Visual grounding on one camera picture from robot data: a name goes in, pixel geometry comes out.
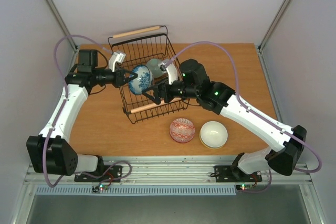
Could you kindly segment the blue floral bowl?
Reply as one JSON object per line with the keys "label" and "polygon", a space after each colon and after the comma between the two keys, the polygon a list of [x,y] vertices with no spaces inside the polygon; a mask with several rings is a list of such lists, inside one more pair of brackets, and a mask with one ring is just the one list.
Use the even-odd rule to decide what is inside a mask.
{"label": "blue floral bowl", "polygon": [[131,72],[138,76],[129,82],[129,89],[134,95],[141,95],[143,90],[153,84],[153,73],[146,65],[137,65]]}

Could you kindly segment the celadon green bowl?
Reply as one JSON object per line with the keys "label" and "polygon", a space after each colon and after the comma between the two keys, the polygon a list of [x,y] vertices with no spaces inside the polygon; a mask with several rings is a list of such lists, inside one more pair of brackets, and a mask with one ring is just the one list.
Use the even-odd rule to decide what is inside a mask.
{"label": "celadon green bowl", "polygon": [[166,72],[161,70],[160,66],[162,65],[162,60],[160,59],[150,59],[147,63],[146,66],[148,69],[152,72],[153,78],[163,78],[166,76]]}

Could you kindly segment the red patterned bowl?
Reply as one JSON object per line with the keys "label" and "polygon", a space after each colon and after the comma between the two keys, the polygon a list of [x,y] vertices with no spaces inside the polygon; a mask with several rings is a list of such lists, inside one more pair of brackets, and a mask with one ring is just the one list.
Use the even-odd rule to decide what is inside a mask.
{"label": "red patterned bowl", "polygon": [[170,136],[178,143],[188,143],[195,136],[195,126],[189,119],[175,119],[170,124]]}

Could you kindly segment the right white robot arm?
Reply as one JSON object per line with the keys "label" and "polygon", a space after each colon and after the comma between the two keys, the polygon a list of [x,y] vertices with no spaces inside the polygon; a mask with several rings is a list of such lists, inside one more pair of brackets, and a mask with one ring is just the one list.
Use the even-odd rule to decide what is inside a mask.
{"label": "right white robot arm", "polygon": [[237,90],[211,81],[204,66],[194,59],[182,62],[178,70],[180,78],[174,77],[176,68],[169,70],[168,77],[144,89],[143,95],[155,104],[169,103],[174,98],[195,99],[202,108],[235,121],[261,138],[268,145],[266,149],[240,153],[231,164],[236,180],[269,169],[284,176],[292,174],[304,150],[304,127],[290,127],[261,113],[242,99]]}

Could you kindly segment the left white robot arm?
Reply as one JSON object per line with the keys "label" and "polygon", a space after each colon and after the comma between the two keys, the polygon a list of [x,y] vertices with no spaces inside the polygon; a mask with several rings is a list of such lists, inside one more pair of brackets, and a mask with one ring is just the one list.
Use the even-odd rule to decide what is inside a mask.
{"label": "left white robot arm", "polygon": [[134,78],[127,77],[129,71],[120,66],[125,53],[113,52],[106,67],[98,67],[98,53],[79,51],[78,63],[66,75],[66,86],[48,123],[37,136],[28,138],[26,147],[35,172],[61,176],[86,172],[94,181],[105,177],[102,157],[78,154],[69,144],[70,133],[93,87],[111,84],[119,88]]}

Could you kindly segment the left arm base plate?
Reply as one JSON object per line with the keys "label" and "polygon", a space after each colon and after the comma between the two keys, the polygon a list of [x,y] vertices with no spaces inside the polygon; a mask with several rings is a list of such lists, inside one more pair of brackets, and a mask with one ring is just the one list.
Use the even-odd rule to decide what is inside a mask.
{"label": "left arm base plate", "polygon": [[113,166],[112,168],[109,168],[109,170],[103,175],[103,173],[107,170],[108,166],[104,166],[104,168],[101,171],[95,171],[95,172],[83,172],[81,174],[75,175],[74,181],[75,182],[92,182],[92,183],[98,183],[105,179],[108,181],[111,180],[113,177],[113,182],[120,182],[120,178],[123,175],[123,170],[121,165]]}

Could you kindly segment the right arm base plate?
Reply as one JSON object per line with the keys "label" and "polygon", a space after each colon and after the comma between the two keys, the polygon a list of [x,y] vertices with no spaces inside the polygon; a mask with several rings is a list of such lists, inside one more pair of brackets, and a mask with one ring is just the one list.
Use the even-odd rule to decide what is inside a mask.
{"label": "right arm base plate", "polygon": [[257,172],[252,174],[245,174],[238,168],[232,168],[228,165],[216,165],[214,166],[214,172],[210,174],[210,177],[215,178],[217,183],[252,183],[262,182],[262,176]]}

